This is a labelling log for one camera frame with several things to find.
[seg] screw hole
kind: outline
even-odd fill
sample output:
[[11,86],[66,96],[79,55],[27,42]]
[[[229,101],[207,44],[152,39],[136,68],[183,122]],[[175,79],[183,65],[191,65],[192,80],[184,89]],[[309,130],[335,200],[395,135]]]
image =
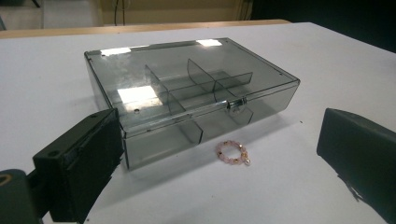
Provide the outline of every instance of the screw hole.
[[54,156],[56,156],[56,155],[58,155],[59,154],[59,151],[51,151],[50,153],[49,153],[49,157],[54,157]]

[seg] white table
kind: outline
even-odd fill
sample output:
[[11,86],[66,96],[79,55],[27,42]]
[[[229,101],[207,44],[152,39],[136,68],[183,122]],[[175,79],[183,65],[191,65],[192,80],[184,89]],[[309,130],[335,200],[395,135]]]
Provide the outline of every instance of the white table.
[[[289,107],[136,171],[120,166],[86,223],[385,223],[316,147],[326,107],[396,130],[396,54],[312,23],[0,39],[0,170],[29,173],[40,149],[97,111],[84,51],[215,37],[298,77]],[[217,159],[227,139],[247,146],[251,166]]]

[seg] wooden table edge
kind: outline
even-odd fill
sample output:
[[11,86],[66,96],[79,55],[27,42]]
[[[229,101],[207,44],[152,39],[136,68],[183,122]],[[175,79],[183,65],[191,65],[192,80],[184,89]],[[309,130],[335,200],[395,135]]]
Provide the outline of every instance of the wooden table edge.
[[120,33],[135,33],[135,32],[148,32],[148,31],[193,29],[193,28],[272,25],[272,24],[286,24],[286,23],[290,23],[290,22],[285,20],[212,21],[212,22],[164,23],[164,24],[103,26],[103,27],[65,28],[65,29],[6,30],[6,31],[0,31],[0,39],[37,37],[37,36],[55,36],[55,35],[120,34]]

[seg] floor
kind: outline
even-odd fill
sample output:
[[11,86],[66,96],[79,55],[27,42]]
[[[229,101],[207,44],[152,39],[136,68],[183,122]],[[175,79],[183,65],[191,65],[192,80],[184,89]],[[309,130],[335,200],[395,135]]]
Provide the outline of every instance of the floor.
[[0,17],[7,30],[43,27],[42,7],[36,7],[32,0],[0,0]]
[[0,0],[0,17],[7,30],[101,26],[96,0]]

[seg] transparent container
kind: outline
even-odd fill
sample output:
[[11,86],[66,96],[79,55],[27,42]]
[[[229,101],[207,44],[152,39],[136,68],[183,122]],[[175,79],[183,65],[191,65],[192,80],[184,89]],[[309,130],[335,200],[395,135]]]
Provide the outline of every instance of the transparent container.
[[300,80],[229,38],[85,52],[136,169],[284,110]]

